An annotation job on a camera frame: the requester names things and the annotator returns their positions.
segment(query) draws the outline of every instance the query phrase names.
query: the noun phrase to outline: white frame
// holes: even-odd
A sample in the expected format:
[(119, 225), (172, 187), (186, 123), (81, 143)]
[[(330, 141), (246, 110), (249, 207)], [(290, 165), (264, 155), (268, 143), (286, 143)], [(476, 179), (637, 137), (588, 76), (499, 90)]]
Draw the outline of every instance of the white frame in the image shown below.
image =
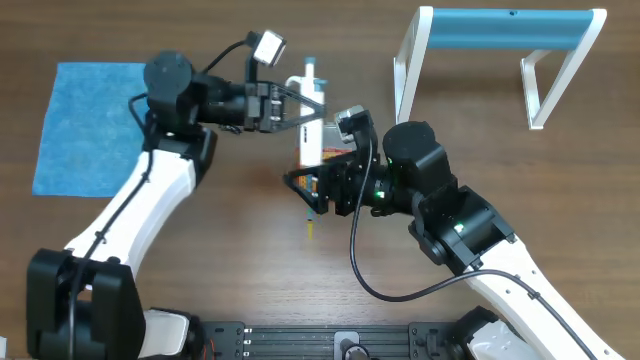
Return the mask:
[[(591, 24), (576, 49), (567, 54), (551, 90), (542, 102), (542, 106), (538, 95), (535, 64), (550, 51), (535, 50), (520, 61), (529, 129), (542, 130), (549, 114), (560, 100), (562, 93), (600, 34), (607, 18), (607, 10), (592, 9), (591, 11), (593, 11)], [(409, 121), (432, 21), (433, 7), (421, 6), (409, 24), (398, 56), (393, 58), (396, 124)]]

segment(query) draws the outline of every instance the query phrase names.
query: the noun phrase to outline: blue panel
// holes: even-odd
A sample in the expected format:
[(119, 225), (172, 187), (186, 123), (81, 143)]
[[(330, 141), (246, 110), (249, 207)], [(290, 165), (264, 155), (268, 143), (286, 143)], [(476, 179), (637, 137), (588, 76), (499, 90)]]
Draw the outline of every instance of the blue panel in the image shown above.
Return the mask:
[(573, 50), (591, 10), (434, 9), (434, 49)]

